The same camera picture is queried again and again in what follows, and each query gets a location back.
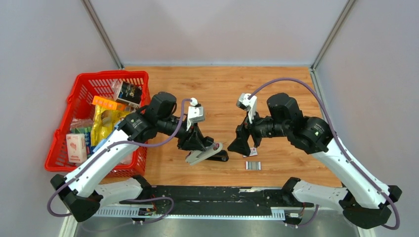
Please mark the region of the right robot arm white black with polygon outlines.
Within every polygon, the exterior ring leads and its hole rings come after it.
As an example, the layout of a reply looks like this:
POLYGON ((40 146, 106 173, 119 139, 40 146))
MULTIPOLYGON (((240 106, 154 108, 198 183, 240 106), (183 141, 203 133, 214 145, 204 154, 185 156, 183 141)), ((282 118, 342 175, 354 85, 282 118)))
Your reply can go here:
POLYGON ((393 214, 390 205, 398 201, 401 189, 381 182, 367 171, 333 136, 326 121, 304 116, 297 101, 286 93, 268 98, 270 115, 263 118, 256 110, 257 98, 249 93, 241 94, 237 106, 247 114, 236 128, 229 151, 249 156, 249 138, 258 147, 263 138, 285 137, 294 147, 322 162, 342 183, 342 187, 335 188, 291 177, 282 187, 285 205, 293 207, 308 202, 334 209, 363 229, 387 223, 393 214))

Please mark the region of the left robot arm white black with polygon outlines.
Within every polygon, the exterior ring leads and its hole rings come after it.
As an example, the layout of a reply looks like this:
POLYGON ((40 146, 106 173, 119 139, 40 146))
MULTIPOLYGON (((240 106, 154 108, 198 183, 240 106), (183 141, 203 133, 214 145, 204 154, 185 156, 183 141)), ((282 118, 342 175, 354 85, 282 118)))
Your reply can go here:
POLYGON ((168 140, 178 139, 178 147, 188 151, 187 161, 196 164, 222 150, 222 145, 202 135, 198 123, 205 119, 204 108, 194 98, 190 107, 180 104, 180 117, 173 114, 176 97, 167 92, 154 95, 150 104, 127 115, 119 122, 102 146, 82 165, 67 175, 55 175, 51 184, 78 222, 92 217, 100 208, 120 201, 150 201, 149 183, 136 175, 125 181, 101 184, 102 179, 128 154, 140 147, 150 148, 158 133, 168 140))

